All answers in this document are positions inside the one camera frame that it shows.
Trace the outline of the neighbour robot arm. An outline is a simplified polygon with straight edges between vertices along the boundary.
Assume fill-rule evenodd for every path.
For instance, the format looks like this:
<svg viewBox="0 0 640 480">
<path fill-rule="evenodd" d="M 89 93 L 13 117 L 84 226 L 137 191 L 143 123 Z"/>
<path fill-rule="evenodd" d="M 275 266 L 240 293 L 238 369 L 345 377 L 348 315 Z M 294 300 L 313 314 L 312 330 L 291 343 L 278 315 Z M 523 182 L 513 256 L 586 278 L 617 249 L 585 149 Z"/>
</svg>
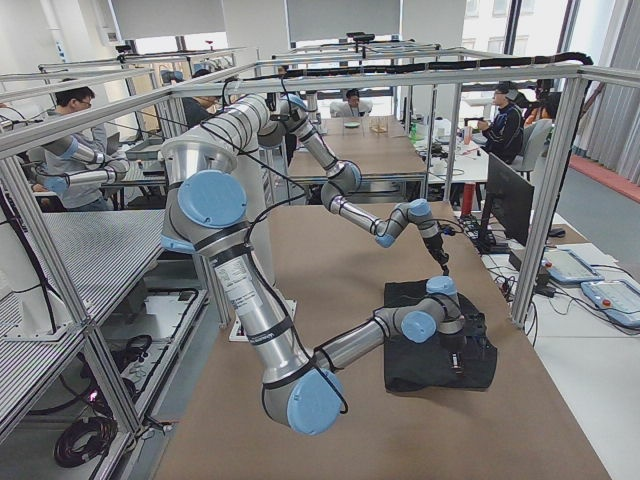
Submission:
<svg viewBox="0 0 640 480">
<path fill-rule="evenodd" d="M 304 144 L 327 174 L 321 200 L 329 212 L 367 231 L 384 248 L 413 224 L 432 258 L 441 268 L 448 267 L 441 231 L 426 199 L 399 203 L 388 218 L 376 217 L 348 199 L 360 184 L 359 168 L 350 161 L 334 158 L 317 134 Z M 47 166 L 41 172 L 45 187 L 58 196 L 85 184 L 102 187 L 115 183 L 129 169 L 126 159 L 94 150 L 73 135 L 46 143 L 43 149 L 62 163 L 59 170 Z M 218 256 L 232 258 L 238 249 L 251 250 L 253 223 L 246 216 L 248 196 L 232 174 L 239 157 L 247 153 L 247 145 L 241 140 L 208 137 L 198 130 L 163 144 L 169 183 L 161 233 L 165 249 L 198 254 L 209 260 Z"/>
</svg>

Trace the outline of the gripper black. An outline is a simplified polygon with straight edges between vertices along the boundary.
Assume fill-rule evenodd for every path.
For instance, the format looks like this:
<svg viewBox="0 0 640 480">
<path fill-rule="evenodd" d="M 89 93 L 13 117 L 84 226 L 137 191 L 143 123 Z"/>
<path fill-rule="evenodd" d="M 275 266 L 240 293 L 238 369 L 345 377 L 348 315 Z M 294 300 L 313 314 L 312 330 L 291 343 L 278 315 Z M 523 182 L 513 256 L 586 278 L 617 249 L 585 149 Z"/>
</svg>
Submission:
<svg viewBox="0 0 640 480">
<path fill-rule="evenodd" d="M 436 234 L 434 236 L 424 238 L 423 242 L 432 256 L 434 260 L 438 260 L 439 264 L 442 266 L 443 275 L 449 275 L 449 255 L 446 254 L 443 247 L 443 239 L 440 234 Z"/>
<path fill-rule="evenodd" d="M 463 350 L 466 346 L 466 336 L 462 330 L 453 334 L 442 334 L 442 347 L 449 352 L 453 363 L 463 362 Z"/>
</svg>

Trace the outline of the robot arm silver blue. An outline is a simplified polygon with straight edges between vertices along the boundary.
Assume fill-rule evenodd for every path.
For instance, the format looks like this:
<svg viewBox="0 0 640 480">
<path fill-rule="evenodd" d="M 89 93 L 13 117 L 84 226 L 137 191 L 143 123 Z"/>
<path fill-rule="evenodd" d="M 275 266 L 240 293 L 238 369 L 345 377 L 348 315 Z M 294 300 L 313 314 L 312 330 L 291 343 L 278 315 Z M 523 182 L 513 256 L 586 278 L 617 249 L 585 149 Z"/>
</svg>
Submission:
<svg viewBox="0 0 640 480">
<path fill-rule="evenodd" d="M 382 307 L 363 324 L 308 350 L 295 329 L 290 308 L 265 280 L 246 217 L 247 194 L 233 176 L 239 157 L 252 142 L 273 146 L 295 135 L 324 169 L 324 207 L 371 234 L 388 247 L 415 226 L 435 261 L 448 262 L 437 220 L 429 203 L 418 199 L 396 205 L 379 218 L 352 204 L 349 195 L 361 182 L 358 167 L 337 158 L 308 117 L 304 101 L 284 94 L 269 102 L 247 95 L 212 119 L 166 141 L 162 154 L 170 178 L 161 242 L 164 248 L 194 253 L 214 270 L 239 318 L 248 342 L 264 367 L 262 405 L 275 422 L 305 434 L 329 429 L 346 413 L 337 371 L 386 339 L 401 335 L 423 343 L 437 338 L 455 371 L 462 368 L 466 343 L 457 289 L 448 274 L 432 278 L 424 296 L 404 307 Z"/>
<path fill-rule="evenodd" d="M 426 199 L 398 203 L 386 219 L 374 216 L 349 201 L 349 195 L 361 184 L 358 166 L 335 156 L 308 119 L 306 106 L 298 96 L 283 95 L 272 120 L 279 124 L 277 132 L 295 135 L 325 171 L 327 181 L 321 188 L 321 202 L 326 210 L 367 231 L 383 248 L 390 247 L 408 225 L 416 226 L 431 257 L 445 275 L 449 273 L 449 255 L 444 250 L 439 224 Z"/>
</svg>

